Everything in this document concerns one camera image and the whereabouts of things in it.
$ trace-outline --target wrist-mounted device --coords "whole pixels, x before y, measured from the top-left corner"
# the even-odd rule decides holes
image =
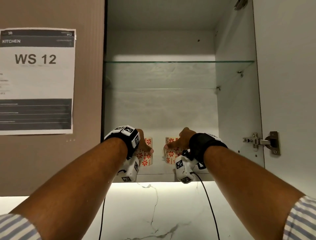
[[[126,159],[127,160],[131,159],[133,156],[133,153],[135,152],[135,150],[137,149],[139,145],[139,141],[140,141],[139,132],[135,128],[129,125],[121,126],[114,129],[108,135],[106,135],[104,138],[104,141],[112,137],[120,138],[125,142],[127,146],[127,150],[128,150]]]
[[[228,148],[220,138],[207,133],[194,134],[189,141],[190,154],[204,165],[204,153],[210,146],[222,146]]]

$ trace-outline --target cabinet shelf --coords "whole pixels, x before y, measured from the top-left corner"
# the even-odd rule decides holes
[[[106,89],[216,89],[216,75],[234,78],[255,61],[105,61]]]

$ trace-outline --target printed sign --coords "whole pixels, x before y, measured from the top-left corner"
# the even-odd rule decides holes
[[[76,31],[0,30],[0,135],[72,133]]]

